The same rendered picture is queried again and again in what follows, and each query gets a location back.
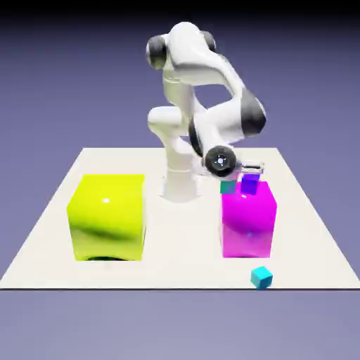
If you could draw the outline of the small cyan cube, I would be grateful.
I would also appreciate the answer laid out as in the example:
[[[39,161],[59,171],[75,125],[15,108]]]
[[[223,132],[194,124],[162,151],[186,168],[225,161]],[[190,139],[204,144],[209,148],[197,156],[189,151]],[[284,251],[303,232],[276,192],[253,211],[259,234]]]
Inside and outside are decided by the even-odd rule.
[[[268,288],[273,280],[273,274],[265,266],[253,269],[250,274],[250,281],[258,290]]]

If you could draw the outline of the large yellow box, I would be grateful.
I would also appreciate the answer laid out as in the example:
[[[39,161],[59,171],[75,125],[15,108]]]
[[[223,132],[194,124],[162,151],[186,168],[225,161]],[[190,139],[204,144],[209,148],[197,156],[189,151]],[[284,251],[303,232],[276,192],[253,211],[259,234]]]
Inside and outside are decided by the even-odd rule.
[[[143,174],[85,174],[67,205],[77,261],[140,261],[146,232]]]

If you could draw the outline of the large magenta box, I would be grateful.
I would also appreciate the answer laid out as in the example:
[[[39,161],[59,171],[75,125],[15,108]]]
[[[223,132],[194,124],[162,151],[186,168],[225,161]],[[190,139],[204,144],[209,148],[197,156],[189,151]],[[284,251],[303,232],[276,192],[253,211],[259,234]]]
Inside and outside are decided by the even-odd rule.
[[[225,258],[269,258],[277,203],[267,182],[255,194],[241,191],[221,195],[221,248]]]

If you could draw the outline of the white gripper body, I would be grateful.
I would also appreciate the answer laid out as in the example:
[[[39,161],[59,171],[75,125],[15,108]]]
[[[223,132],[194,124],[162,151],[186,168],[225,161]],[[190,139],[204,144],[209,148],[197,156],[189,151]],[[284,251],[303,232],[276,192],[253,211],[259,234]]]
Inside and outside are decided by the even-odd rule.
[[[243,174],[258,174],[264,173],[264,163],[260,161],[247,161],[241,165],[241,172]]]

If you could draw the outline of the small purple cube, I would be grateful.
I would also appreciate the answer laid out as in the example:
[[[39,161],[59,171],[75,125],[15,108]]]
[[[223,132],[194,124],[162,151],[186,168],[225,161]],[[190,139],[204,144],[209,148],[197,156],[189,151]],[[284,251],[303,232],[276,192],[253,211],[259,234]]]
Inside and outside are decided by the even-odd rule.
[[[257,192],[259,178],[259,174],[244,174],[240,182],[241,193],[255,195]]]

